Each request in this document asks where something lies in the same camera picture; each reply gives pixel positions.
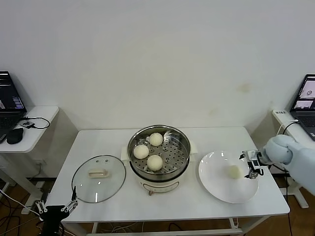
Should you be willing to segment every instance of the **black cable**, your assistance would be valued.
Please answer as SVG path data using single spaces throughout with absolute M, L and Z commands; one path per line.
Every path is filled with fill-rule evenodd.
M 281 169 L 280 167 L 276 166 L 275 164 L 272 164 L 272 166 L 276 167 L 278 170 L 281 170 L 283 172 L 287 172 L 287 170 Z
M 62 228 L 62 233 L 61 233 L 61 236 L 64 236 L 64 226 L 63 226 L 63 224 L 60 222 L 60 224 L 61 224 L 61 228 Z
M 286 203 L 288 204 L 288 206 L 290 207 L 289 201 L 288 201 L 288 199 L 287 199 L 287 188 L 288 188 L 288 186 L 289 186 L 289 184 L 288 184 L 288 182 L 287 182 L 287 176 L 285 177 L 285 180 L 286 180 L 286 187 L 285 187 L 285 195 L 286 195 L 286 198 L 285 198 L 285 200 L 286 200 Z M 287 216 L 288 216 L 288 219 L 289 219 L 290 234 L 291 234 L 291 236 L 293 236 L 293 234 L 292 234 L 292 227 L 291 227 L 291 220 L 290 220 L 290 212 L 287 214 Z
M 34 128 L 34 129 L 47 129 L 47 128 L 50 126 L 49 120 L 47 120 L 47 119 L 45 119 L 45 118 L 43 118 L 43 117 L 23 117 L 23 118 L 21 118 L 21 120 L 29 120 L 29 119 L 43 119 L 43 120 L 45 120 L 45 121 L 48 123 L 48 125 L 45 126 L 45 127 L 36 127 L 35 124 L 32 124 L 32 125 L 30 125 L 30 126 L 27 127 L 28 129 L 29 129 L 29 128 Z
M 282 134 L 285 134 L 286 130 L 290 127 L 290 125 L 293 125 L 293 124 L 296 124 L 296 123 L 299 123 L 299 122 L 298 122 L 298 121 L 295 121 L 295 122 L 289 124 L 289 125 L 284 129 L 284 131 L 283 131 Z
M 181 227 L 179 227 L 177 224 L 175 224 L 175 223 L 170 223 L 169 225 L 168 225 L 168 231 L 171 231 L 171 225 L 175 225 L 177 228 L 179 228 L 181 231 L 183 231 L 183 229 L 181 228 Z
M 20 200 L 19 202 L 22 203 L 28 195 L 29 195 L 29 194 L 25 195 L 24 198 L 23 198 L 22 200 Z M 10 214 L 9 214 L 9 216 L 7 217 L 7 219 L 9 219 L 9 220 L 8 220 L 7 225 L 6 225 L 5 232 L 8 230 L 8 227 L 9 227 L 9 225 L 10 225 L 11 219 L 12 219 L 12 218 L 18 218 L 18 219 L 19 219 L 19 224 L 18 224 L 18 227 L 17 227 L 17 228 L 18 228 L 18 236 L 19 236 L 19 235 L 20 235 L 21 218 L 20 218 L 19 216 L 13 215 L 13 214 L 14 214 L 14 212 L 15 212 L 17 209 L 21 209 L 21 208 L 24 208 L 24 207 L 11 207 L 11 203 L 10 203 L 9 200 L 8 200 L 8 203 L 9 203 L 9 206 L 10 206 Z
M 0 225 L 0 227 L 5 224 L 5 222 L 7 221 L 7 219 L 9 219 L 9 217 L 10 217 L 10 215 L 11 215 L 11 210 L 12 210 L 12 207 L 11 207 L 11 203 L 10 203 L 9 198 L 8 198 L 6 195 L 4 195 L 4 194 L 2 194 L 2 196 L 5 197 L 5 199 L 6 199 L 7 202 L 9 203 L 10 212 L 9 212 L 9 214 L 8 214 L 6 217 L 4 217 L 4 218 L 1 219 L 1 220 L 5 219 L 5 221 L 2 222 L 2 224 Z
M 25 195 L 24 198 L 20 201 L 22 202 L 29 194 Z M 4 205 L 5 207 L 8 207 L 8 208 L 11 208 L 11 209 L 23 209 L 25 208 L 24 206 L 19 206 L 19 207 L 11 207 L 11 206 L 8 206 L 6 205 L 4 202 L 0 202 L 0 204 Z
M 11 215 L 11 216 L 9 217 L 8 223 L 6 224 L 5 232 L 8 230 L 9 225 L 10 225 L 10 220 L 11 220 L 12 218 L 18 218 L 18 219 L 19 219 L 19 224 L 18 224 L 18 225 L 21 224 L 21 217 L 20 217 L 20 216 Z M 20 227 L 17 227 L 17 228 L 18 228 L 18 234 L 17 234 L 17 236 L 20 236 Z

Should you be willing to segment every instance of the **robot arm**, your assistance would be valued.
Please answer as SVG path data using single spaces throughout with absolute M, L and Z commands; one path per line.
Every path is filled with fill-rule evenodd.
M 250 168 L 245 177 L 257 178 L 264 174 L 262 166 L 280 163 L 296 182 L 315 195 L 315 150 L 305 148 L 292 137 L 277 135 L 262 150 L 244 151 L 241 158 L 246 158 Z

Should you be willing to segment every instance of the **laptop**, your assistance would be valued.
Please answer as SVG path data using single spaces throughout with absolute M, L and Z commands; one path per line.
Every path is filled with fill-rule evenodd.
M 290 113 L 315 141 L 315 74 L 305 76 Z
M 0 143 L 26 113 L 9 72 L 0 71 Z

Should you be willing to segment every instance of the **table leg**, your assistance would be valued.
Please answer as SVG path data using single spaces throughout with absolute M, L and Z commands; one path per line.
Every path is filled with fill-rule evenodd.
M 10 186 L 12 187 L 16 185 L 16 182 L 2 170 L 0 170 L 0 179 L 2 179 L 4 182 L 10 183 Z
M 262 217 L 255 217 L 253 220 L 251 220 L 250 222 L 244 224 L 241 229 L 244 233 L 247 233 L 248 231 L 252 230 L 253 228 L 255 228 L 257 225 L 259 225 L 260 223 L 262 223 L 263 221 L 265 221 L 266 219 L 269 218 L 269 215 L 266 216 L 262 216 Z
M 300 191 L 301 185 L 295 182 L 292 178 L 288 178 L 287 181 L 289 184 L 289 187 L 287 188 L 287 194 L 294 195 L 301 208 L 309 208 L 308 203 Z M 284 196 L 286 195 L 286 188 L 280 188 L 280 191 Z
M 44 185 L 44 181 L 39 181 L 36 183 L 35 187 L 40 189 Z M 30 195 L 28 200 L 24 205 L 28 206 L 33 206 L 34 202 L 40 201 L 41 198 L 36 198 L 34 195 Z M 21 215 L 28 215 L 30 213 L 30 210 L 28 208 L 23 208 L 21 211 Z
M 87 232 L 79 223 L 63 223 L 63 226 L 76 236 L 86 236 Z
M 0 155 L 0 169 L 31 195 L 34 195 L 36 198 L 41 198 L 42 192 L 29 182 L 19 170 L 2 155 Z

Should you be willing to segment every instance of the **white table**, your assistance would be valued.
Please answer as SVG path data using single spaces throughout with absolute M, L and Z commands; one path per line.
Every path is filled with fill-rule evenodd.
M 112 198 L 97 204 L 79 200 L 78 207 L 63 222 L 78 236 L 86 232 L 78 222 L 123 222 L 160 220 L 197 220 L 233 217 L 257 217 L 242 228 L 187 232 L 143 233 L 143 235 L 215 235 L 242 234 L 271 215 L 286 214 L 289 207 L 270 172 L 259 178 L 257 194 L 245 204 L 225 203 L 208 193 L 198 180 L 199 160 L 214 150 L 255 149 L 243 127 L 183 128 L 181 129 L 198 150 L 197 161 L 189 164 L 181 185 L 168 193 L 148 196 L 138 183 L 129 165 L 126 180 Z M 71 198 L 71 180 L 77 168 L 88 159 L 109 154 L 121 156 L 131 136 L 137 130 L 87 130 L 80 131 L 54 184 L 46 205 L 65 205 Z
M 58 113 L 59 108 L 56 106 L 35 106 L 35 107 L 26 107 L 27 114 L 30 118 L 34 117 L 43 117 L 50 122 L 54 119 Z M 47 126 L 47 122 L 42 119 L 31 120 L 37 127 Z M 37 144 L 40 137 L 46 129 L 26 129 L 24 128 L 23 139 L 17 144 L 10 145 L 6 140 L 0 144 L 0 178 L 6 181 L 6 185 L 3 188 L 5 191 L 9 185 L 15 185 L 18 183 L 21 187 L 27 190 L 31 196 L 27 201 L 26 205 L 32 204 L 35 199 L 40 199 L 42 192 L 38 189 L 41 187 L 42 183 L 39 183 L 37 186 L 34 186 L 29 182 L 23 174 L 15 167 L 14 163 L 10 160 L 10 156 L 6 155 L 7 153 L 27 153 L 30 152 L 35 145 Z M 24 209 L 22 213 L 28 213 L 29 211 Z
M 272 115 L 275 117 L 277 122 L 279 122 L 279 125 L 283 125 L 284 128 L 290 124 L 290 120 L 294 120 L 294 117 L 286 110 L 273 110 Z M 286 130 L 286 134 L 293 137 L 297 142 L 305 147 L 315 149 L 315 142 L 299 124 L 290 125 L 290 127 Z M 308 208 L 309 205 L 300 191 L 301 185 L 295 182 L 292 178 L 289 178 L 288 182 L 288 195 L 294 195 L 301 208 Z M 281 191 L 284 195 L 286 194 L 285 188 L 281 188 Z

